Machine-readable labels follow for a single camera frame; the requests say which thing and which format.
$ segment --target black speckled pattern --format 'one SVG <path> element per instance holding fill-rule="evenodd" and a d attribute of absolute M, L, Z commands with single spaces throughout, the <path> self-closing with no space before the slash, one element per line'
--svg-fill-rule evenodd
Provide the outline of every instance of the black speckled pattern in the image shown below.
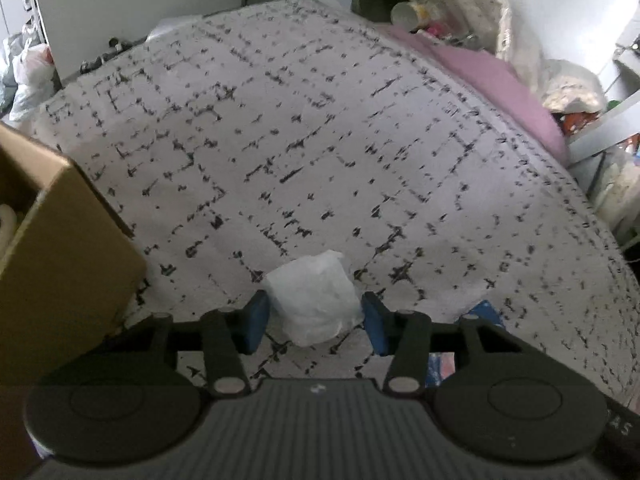
<path fill-rule="evenodd" d="M 72 156 L 149 262 L 127 313 L 241 306 L 266 272 L 342 251 L 391 308 L 480 300 L 619 398 L 638 284 L 568 173 L 436 64 L 312 0 L 220 14 L 80 78 L 34 134 Z M 252 379 L 372 376 L 361 328 L 314 348 L 270 324 Z M 184 373 L 202 380 L 197 356 Z"/>

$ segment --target ribbed gray panel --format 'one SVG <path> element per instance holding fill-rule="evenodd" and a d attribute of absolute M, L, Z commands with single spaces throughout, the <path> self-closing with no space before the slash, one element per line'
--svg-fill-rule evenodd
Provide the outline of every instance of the ribbed gray panel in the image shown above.
<path fill-rule="evenodd" d="M 534 471 L 495 465 L 443 437 L 415 401 L 370 381 L 267 380 L 215 403 L 183 443 L 128 467 L 49 460 L 31 480 L 602 480 L 587 459 Z"/>

